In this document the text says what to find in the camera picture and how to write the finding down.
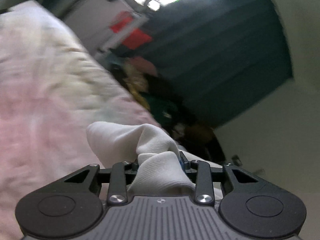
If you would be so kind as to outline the white zip-up jacket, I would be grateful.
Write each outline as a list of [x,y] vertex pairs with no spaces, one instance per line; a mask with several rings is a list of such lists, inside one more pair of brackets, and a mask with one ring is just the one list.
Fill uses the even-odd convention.
[[192,195],[195,184],[182,170],[176,142],[151,124],[121,125],[95,122],[86,129],[93,153],[106,168],[137,161],[139,168],[128,188],[132,195]]

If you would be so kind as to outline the pile of clothes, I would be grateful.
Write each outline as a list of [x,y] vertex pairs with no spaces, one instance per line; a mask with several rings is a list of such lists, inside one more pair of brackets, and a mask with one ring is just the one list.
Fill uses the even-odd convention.
[[226,162],[213,129],[191,119],[172,85],[157,73],[151,62],[139,56],[126,58],[111,63],[110,72],[179,146],[204,160],[220,165]]

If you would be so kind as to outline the pastel tie-dye bed duvet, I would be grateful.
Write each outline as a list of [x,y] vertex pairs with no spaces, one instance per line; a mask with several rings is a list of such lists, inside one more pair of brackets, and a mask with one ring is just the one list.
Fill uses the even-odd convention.
[[35,1],[1,14],[1,239],[20,239],[26,194],[98,163],[86,128],[152,124],[61,20]]

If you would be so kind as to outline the dark teal right curtain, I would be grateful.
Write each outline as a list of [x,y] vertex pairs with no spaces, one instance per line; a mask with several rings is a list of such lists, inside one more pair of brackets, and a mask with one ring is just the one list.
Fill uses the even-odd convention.
[[152,41],[123,55],[153,63],[163,126],[219,127],[292,76],[287,41],[272,0],[177,0],[143,26]]

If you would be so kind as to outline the red laundry bag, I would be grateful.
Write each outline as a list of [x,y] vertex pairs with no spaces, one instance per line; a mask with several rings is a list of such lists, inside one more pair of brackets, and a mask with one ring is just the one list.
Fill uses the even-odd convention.
[[116,49],[124,45],[131,50],[150,43],[152,37],[142,31],[141,27],[149,20],[148,16],[132,11],[121,11],[112,24],[110,29],[113,33],[109,39],[109,48]]

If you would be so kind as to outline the garment steamer stand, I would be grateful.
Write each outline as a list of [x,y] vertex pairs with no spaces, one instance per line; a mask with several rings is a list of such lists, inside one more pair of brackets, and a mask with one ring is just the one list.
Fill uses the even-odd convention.
[[119,46],[125,46],[129,50],[135,50],[140,46],[150,43],[152,37],[142,31],[141,27],[148,22],[149,17],[161,7],[159,0],[146,0],[137,11],[122,11],[115,21],[109,26],[112,31],[107,41],[98,47],[98,51],[106,53],[115,50]]

